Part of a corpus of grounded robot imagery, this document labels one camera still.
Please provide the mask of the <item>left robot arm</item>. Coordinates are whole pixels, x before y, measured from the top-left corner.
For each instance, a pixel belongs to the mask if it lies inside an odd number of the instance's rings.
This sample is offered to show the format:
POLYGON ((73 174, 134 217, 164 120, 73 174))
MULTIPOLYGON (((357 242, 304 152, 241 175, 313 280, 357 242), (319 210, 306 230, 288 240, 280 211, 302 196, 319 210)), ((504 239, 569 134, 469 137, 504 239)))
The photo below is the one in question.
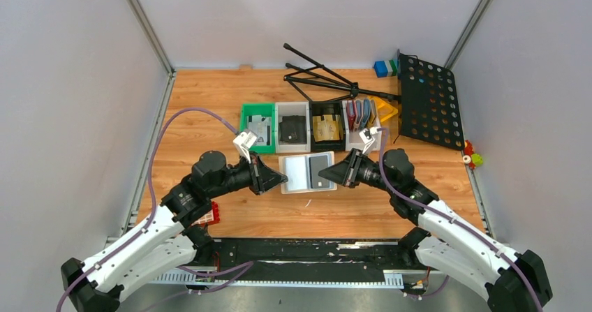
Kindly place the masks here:
POLYGON ((254 151, 236 165, 219 151, 203 153, 141 224, 86 260, 71 258, 61 266, 67 297, 77 311, 116 311, 161 274, 212 256, 213 239, 198 224, 212 210, 212 199, 243 188, 261 195, 287 181, 254 151))

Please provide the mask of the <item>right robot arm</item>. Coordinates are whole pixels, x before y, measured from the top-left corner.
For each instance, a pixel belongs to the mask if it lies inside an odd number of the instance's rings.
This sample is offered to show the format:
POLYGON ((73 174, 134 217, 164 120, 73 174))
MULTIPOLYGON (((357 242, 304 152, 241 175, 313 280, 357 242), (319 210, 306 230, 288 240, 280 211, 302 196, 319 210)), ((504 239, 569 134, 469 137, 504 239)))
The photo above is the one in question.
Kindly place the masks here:
POLYGON ((415 225, 399 242, 405 258, 462 283, 491 311, 541 311, 552 299, 542 258, 505 246, 460 217, 415 178, 403 149, 381 153, 378 161, 354 149, 319 175, 348 188, 365 184, 388 192, 394 211, 415 225))

